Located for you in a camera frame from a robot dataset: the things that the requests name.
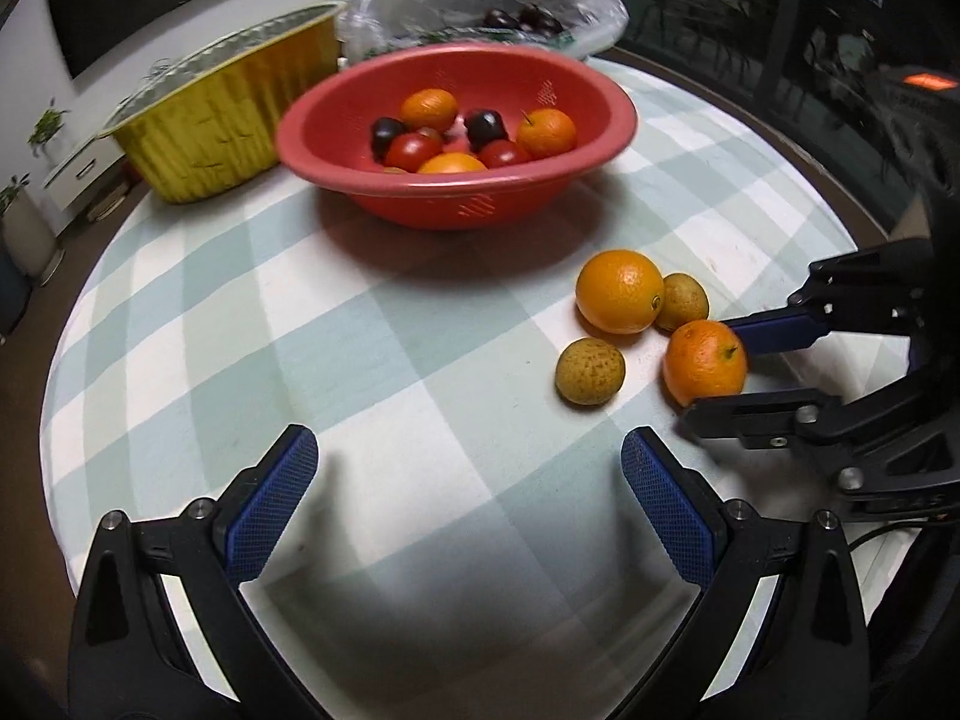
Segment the oval orange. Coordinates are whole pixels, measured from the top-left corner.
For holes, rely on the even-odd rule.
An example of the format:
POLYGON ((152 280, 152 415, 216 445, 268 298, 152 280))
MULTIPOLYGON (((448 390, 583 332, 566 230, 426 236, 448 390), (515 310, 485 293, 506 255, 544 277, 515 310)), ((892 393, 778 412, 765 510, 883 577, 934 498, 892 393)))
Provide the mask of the oval orange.
POLYGON ((747 351, 726 323, 693 320, 670 335, 661 372, 667 392, 680 406, 738 395, 747 380, 747 351))

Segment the dark purple plum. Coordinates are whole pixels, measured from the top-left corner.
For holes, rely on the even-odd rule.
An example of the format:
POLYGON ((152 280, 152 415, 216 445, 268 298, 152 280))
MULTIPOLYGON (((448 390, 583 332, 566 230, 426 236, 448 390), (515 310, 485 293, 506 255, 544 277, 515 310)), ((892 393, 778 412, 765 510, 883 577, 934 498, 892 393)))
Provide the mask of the dark purple plum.
POLYGON ((480 153, 485 146, 509 138, 505 122, 498 110, 474 109, 464 115, 467 143, 472 153, 480 153))

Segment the large orange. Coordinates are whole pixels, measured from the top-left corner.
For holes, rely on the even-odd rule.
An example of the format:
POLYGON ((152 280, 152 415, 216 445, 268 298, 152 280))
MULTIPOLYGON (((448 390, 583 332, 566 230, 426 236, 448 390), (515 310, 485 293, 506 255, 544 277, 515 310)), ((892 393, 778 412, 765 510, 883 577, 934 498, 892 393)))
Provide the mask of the large orange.
POLYGON ((459 115, 454 94, 443 88, 420 89, 400 105, 398 118, 410 128, 432 128, 438 133, 451 130, 459 115))

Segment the brown longan fruit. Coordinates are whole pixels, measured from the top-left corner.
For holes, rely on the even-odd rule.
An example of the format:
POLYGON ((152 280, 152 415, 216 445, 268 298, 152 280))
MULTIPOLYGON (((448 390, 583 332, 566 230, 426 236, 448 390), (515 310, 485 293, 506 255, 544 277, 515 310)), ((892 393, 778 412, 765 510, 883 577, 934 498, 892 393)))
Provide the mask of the brown longan fruit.
POLYGON ((703 286, 686 273, 670 273, 664 278, 664 300, 656 327, 672 333, 693 320, 709 317, 709 299, 703 286))

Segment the round orange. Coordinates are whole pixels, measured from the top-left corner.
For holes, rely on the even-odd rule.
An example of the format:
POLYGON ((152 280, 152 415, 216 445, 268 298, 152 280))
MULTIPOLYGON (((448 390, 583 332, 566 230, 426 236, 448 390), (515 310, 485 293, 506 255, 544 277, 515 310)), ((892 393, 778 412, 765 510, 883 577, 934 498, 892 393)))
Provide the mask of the round orange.
POLYGON ((574 300, 579 314, 602 332, 635 335, 651 327, 661 313, 664 277, 636 250, 604 250, 579 271, 574 300))

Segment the brown round fruit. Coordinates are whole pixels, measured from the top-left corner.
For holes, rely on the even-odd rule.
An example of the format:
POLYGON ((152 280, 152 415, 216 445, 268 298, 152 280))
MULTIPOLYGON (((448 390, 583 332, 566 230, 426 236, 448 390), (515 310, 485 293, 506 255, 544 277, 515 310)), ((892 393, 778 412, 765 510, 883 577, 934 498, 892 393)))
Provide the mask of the brown round fruit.
POLYGON ((599 406, 620 392, 626 362, 619 348, 597 338, 579 338, 556 361, 555 388, 578 406, 599 406))

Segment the green checked tablecloth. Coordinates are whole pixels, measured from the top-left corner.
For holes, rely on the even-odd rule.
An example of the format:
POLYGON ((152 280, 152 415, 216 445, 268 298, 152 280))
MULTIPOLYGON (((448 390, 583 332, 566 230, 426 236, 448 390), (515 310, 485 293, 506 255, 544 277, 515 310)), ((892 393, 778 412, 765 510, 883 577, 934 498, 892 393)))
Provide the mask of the green checked tablecloth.
POLYGON ((731 115, 625 67, 640 130, 527 220, 384 223, 277 169, 198 205, 146 197, 99 257, 47 381, 50 523, 80 575, 99 518, 216 496, 288 424, 319 473, 245 593, 340 718, 601 718, 692 600, 620 472, 651 424, 726 497, 799 517, 787 455, 727 465, 675 433, 664 340, 596 410, 556 395, 583 263, 633 249, 716 316, 776 307, 851 249, 827 202, 731 115))

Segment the dark plums in bag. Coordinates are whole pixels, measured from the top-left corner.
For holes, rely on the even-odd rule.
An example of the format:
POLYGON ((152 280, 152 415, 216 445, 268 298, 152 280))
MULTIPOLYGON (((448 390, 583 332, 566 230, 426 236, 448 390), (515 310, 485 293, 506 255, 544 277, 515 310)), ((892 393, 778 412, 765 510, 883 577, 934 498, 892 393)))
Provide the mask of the dark plums in bag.
POLYGON ((512 31, 530 32, 545 37, 556 37, 566 31, 565 25, 551 11, 539 5, 523 5, 516 13, 502 8, 490 8, 482 21, 482 28, 512 29, 512 31))

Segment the clear plastic bag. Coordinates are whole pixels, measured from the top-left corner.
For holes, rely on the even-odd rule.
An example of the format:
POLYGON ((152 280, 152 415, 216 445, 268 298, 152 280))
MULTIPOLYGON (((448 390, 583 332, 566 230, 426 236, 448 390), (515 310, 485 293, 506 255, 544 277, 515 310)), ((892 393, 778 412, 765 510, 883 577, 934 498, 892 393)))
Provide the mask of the clear plastic bag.
POLYGON ((615 44, 628 26, 623 0, 348 0, 337 16, 337 34, 352 64, 412 47, 449 43, 537 46, 583 60, 615 44), (539 5, 566 31, 545 37, 480 26, 490 8, 516 13, 539 5))

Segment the white low cabinet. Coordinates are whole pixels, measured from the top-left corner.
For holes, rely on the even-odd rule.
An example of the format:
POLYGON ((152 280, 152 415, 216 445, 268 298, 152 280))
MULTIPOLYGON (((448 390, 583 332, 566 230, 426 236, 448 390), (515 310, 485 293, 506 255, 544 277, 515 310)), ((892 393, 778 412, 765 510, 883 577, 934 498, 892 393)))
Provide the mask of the white low cabinet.
POLYGON ((114 138, 86 138, 47 174, 44 190, 52 203, 65 211, 123 157, 114 138))

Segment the yellow foil tray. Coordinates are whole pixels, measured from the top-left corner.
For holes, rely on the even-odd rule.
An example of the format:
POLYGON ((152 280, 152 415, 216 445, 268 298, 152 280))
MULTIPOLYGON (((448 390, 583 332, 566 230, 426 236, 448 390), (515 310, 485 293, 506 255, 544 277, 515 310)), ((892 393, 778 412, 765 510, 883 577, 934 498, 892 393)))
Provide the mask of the yellow foil tray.
POLYGON ((288 11, 187 55, 122 101, 99 130, 171 205, 201 202, 278 163, 275 130, 338 70, 342 0, 288 11))

